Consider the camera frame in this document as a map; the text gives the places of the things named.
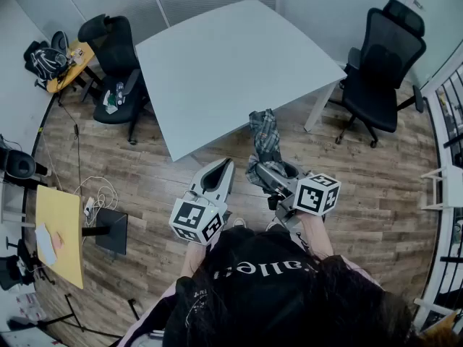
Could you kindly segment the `person's black shirt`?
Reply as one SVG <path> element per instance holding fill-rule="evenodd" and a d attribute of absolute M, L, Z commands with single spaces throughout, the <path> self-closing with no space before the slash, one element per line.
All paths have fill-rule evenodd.
<path fill-rule="evenodd" d="M 122 338 L 139 347 L 409 347 L 412 318 L 342 256 L 307 253 L 281 229 L 224 231 Z"/>

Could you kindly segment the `yellow rectangular table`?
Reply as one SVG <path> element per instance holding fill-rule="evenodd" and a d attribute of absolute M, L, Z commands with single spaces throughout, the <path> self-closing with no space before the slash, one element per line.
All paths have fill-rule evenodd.
<path fill-rule="evenodd" d="M 58 232 L 64 240 L 64 246 L 54 250 L 56 262 L 46 266 L 79 289 L 83 288 L 81 215 L 81 199 L 76 194 L 44 186 L 38 187 L 35 204 L 36 227 L 43 223 L 50 235 Z"/>

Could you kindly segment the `black fabric office chair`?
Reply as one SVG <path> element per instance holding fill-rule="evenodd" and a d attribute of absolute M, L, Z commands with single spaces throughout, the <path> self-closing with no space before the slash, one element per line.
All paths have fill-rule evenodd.
<path fill-rule="evenodd" d="M 88 96 L 93 98 L 93 118 L 102 124 L 128 123 L 128 142 L 136 145 L 135 125 L 150 98 L 135 53 L 129 20 L 124 16 L 100 14 L 81 26 L 77 38 L 91 47 L 104 73 L 104 78 L 99 79 L 89 69 L 85 71 L 90 79 L 82 86 L 80 100 L 84 101 Z M 118 106 L 117 112 L 107 114 L 103 106 L 104 95 L 107 90 L 115 93 L 118 82 L 124 83 L 124 103 Z"/>

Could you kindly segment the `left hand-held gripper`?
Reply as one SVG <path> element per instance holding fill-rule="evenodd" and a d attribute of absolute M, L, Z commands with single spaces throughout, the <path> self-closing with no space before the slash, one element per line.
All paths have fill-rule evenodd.
<path fill-rule="evenodd" d="M 200 169 L 182 198 L 176 199 L 169 225 L 181 239 L 209 245 L 223 229 L 230 212 L 226 203 L 234 182 L 235 165 L 222 158 Z"/>

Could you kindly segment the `black square table base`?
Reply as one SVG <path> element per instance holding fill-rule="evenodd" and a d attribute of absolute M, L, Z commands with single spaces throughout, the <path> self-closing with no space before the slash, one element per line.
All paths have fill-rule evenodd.
<path fill-rule="evenodd" d="M 115 254 L 127 253 L 128 214 L 101 208 L 95 217 L 95 225 L 82 229 L 82 236 L 95 237 L 95 244 Z"/>

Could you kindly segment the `white paper sheet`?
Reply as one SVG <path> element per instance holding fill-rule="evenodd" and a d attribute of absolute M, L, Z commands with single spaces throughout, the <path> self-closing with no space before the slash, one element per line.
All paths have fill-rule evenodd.
<path fill-rule="evenodd" d="M 42 223 L 36 227 L 35 237 L 41 262 L 45 265 L 53 265 L 57 260 L 57 256 L 54 251 L 51 235 L 45 224 Z"/>

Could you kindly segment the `person's left forearm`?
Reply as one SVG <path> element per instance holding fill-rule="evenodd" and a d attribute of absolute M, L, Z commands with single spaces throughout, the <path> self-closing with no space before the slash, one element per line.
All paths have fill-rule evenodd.
<path fill-rule="evenodd" d="M 207 254 L 207 246 L 191 241 L 187 245 L 184 263 L 180 272 L 180 277 L 191 278 L 197 271 L 203 269 L 203 261 Z"/>

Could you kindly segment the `white shelf unit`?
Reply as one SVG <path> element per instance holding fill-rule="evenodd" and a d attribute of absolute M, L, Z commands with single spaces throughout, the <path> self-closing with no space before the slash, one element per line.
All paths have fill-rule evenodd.
<path fill-rule="evenodd" d="M 438 168 L 463 169 L 463 61 L 426 85 L 425 96 L 436 136 Z M 438 202 L 441 193 L 438 184 Z M 463 334 L 463 208 L 429 211 L 438 215 L 437 237 L 424 293 L 415 301 L 415 324 L 425 330 L 453 314 L 451 326 Z"/>

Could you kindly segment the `white stool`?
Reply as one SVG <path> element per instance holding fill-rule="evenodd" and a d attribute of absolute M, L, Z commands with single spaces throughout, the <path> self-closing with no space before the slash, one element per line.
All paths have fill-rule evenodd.
<path fill-rule="evenodd" d="M 430 179 L 433 184 L 433 202 L 421 207 L 422 210 L 445 210 L 463 208 L 463 169 L 448 165 L 424 173 L 421 179 Z M 437 188 L 441 184 L 441 201 L 437 201 Z"/>

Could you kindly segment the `person's right forearm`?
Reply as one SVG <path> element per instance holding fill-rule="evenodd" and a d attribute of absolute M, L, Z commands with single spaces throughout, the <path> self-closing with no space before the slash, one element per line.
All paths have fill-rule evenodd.
<path fill-rule="evenodd" d="M 326 232 L 323 219 L 320 216 L 299 212 L 297 214 L 307 239 L 310 252 L 323 260 L 334 256 L 334 249 Z"/>

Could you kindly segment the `yellow round side table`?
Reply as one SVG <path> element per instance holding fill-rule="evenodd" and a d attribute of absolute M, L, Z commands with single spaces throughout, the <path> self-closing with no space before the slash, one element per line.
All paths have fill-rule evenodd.
<path fill-rule="evenodd" d="M 69 70 L 67 71 L 66 75 L 63 77 L 63 80 L 60 82 L 57 79 L 53 79 L 52 81 L 48 81 L 46 85 L 46 90 L 49 93 L 58 93 L 62 91 L 68 85 L 72 85 L 76 82 L 78 85 L 80 83 L 85 86 L 86 82 L 80 78 L 80 75 L 84 72 L 84 70 L 89 65 L 90 61 L 95 57 L 95 54 L 91 47 L 87 43 L 81 43 L 78 39 L 73 40 L 69 44 L 70 51 L 75 51 L 76 49 L 82 49 L 83 55 L 82 59 L 80 60 L 79 64 L 73 64 Z"/>

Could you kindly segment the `black mesh office chair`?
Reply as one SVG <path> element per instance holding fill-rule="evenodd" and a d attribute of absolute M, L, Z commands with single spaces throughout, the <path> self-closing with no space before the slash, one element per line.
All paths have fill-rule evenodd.
<path fill-rule="evenodd" d="M 368 10 L 362 47 L 349 50 L 344 68 L 347 77 L 339 83 L 341 100 L 330 100 L 351 113 L 335 140 L 337 145 L 357 119 L 368 129 L 373 138 L 370 146 L 375 148 L 375 130 L 394 133 L 398 112 L 411 105 L 419 113 L 424 111 L 419 87 L 414 85 L 412 97 L 402 103 L 397 103 L 396 96 L 408 71 L 425 53 L 424 34 L 421 16 L 398 0 L 389 0 L 382 9 Z"/>

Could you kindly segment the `black backpack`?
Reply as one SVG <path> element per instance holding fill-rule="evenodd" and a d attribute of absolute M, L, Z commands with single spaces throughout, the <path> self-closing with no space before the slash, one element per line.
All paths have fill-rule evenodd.
<path fill-rule="evenodd" d="M 25 68 L 35 74 L 39 81 L 51 81 L 69 68 L 67 57 L 48 46 L 47 42 L 33 41 L 23 54 Z"/>

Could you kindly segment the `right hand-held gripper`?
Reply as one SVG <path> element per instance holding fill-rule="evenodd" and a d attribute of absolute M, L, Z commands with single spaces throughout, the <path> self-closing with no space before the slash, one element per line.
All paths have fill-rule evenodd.
<path fill-rule="evenodd" d="M 324 216 L 333 210 L 341 190 L 341 182 L 324 174 L 310 175 L 300 166 L 284 163 L 286 177 L 258 163 L 255 172 L 266 189 L 277 197 L 275 212 L 278 221 L 292 228 L 298 224 L 299 212 Z"/>

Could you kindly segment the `grey plaid cloth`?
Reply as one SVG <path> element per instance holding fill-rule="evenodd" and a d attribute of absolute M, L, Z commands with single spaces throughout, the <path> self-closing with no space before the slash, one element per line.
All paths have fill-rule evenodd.
<path fill-rule="evenodd" d="M 279 147 L 280 135 L 276 123 L 276 117 L 271 109 L 265 111 L 253 111 L 249 115 L 250 131 L 253 137 L 255 153 L 248 161 L 246 177 L 251 184 L 259 186 L 265 193 L 269 193 L 269 186 L 257 174 L 257 164 L 262 163 L 272 171 L 287 177 L 284 162 Z"/>

